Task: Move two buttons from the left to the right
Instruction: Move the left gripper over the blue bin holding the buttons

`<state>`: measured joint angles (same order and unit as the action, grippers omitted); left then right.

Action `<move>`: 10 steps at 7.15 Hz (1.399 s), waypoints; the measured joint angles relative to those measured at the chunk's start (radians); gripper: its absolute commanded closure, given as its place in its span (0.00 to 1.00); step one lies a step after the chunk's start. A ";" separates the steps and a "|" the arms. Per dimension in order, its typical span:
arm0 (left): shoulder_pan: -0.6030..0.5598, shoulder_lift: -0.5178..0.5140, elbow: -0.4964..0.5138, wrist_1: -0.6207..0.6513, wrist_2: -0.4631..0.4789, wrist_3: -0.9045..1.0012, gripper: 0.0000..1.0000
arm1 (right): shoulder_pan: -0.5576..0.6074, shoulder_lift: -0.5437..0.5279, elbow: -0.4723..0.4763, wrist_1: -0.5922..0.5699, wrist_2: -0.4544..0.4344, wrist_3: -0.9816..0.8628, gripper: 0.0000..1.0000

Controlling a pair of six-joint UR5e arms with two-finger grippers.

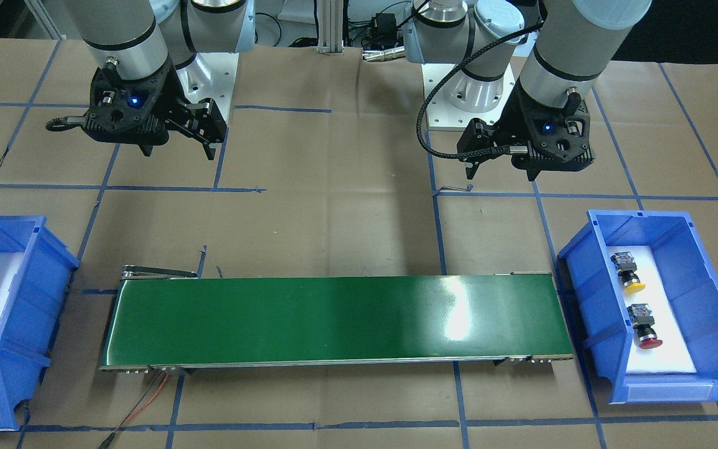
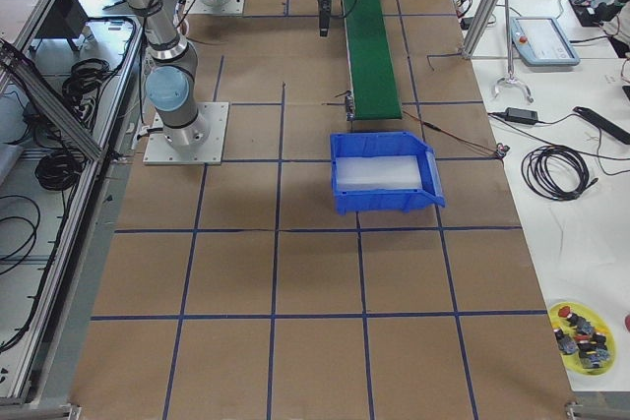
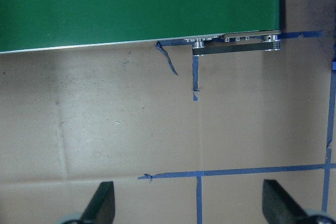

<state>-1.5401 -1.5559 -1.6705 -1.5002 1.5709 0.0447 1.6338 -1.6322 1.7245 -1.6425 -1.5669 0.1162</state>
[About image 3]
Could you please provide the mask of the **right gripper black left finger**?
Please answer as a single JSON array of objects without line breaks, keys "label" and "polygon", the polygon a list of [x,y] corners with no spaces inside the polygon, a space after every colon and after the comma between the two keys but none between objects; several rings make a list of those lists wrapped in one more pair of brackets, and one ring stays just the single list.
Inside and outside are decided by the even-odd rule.
[{"label": "right gripper black left finger", "polygon": [[112,224],[115,218],[113,181],[101,182],[80,217],[80,223]]}]

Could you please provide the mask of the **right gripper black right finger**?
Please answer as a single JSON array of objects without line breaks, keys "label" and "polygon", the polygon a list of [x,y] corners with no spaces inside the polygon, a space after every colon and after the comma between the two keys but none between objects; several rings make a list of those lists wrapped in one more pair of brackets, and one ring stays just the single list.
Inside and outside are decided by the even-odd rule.
[{"label": "right gripper black right finger", "polygon": [[267,223],[318,223],[276,180],[265,179],[262,186],[262,212]]}]

